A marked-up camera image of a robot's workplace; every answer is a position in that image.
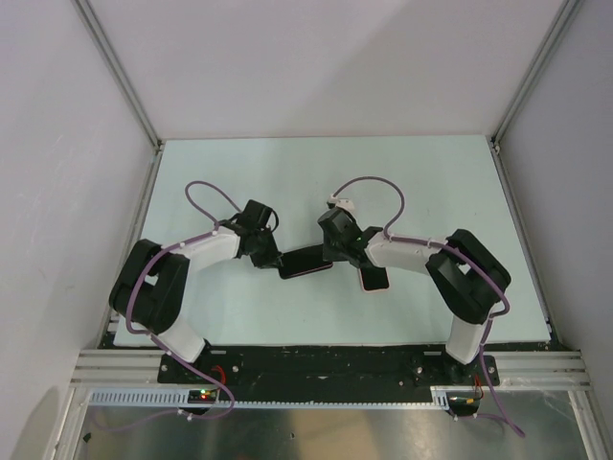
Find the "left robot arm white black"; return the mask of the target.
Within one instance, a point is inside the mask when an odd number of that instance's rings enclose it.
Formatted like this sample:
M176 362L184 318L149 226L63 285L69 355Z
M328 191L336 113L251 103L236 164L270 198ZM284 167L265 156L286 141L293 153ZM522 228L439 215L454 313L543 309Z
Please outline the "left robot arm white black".
M212 373L208 341L181 313L189 277L221 262L250 258L256 268L278 268L282 253L273 233L279 217L255 200L243 210L216 223L205 234L163 246L137 241L109 294L109 306L125 319L132 334L144 334L179 357L179 371L192 382Z

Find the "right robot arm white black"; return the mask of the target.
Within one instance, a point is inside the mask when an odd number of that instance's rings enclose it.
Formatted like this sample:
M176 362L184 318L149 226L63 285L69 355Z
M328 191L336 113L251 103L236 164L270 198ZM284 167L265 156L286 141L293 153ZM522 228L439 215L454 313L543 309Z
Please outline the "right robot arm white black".
M476 374L493 319L511 309L505 295L511 275L471 232L458 229L437 241L362 230L349 211L332 205L318 224L323 258L356 267L366 291L387 288L389 268L428 275L453 314L440 372L456 384Z

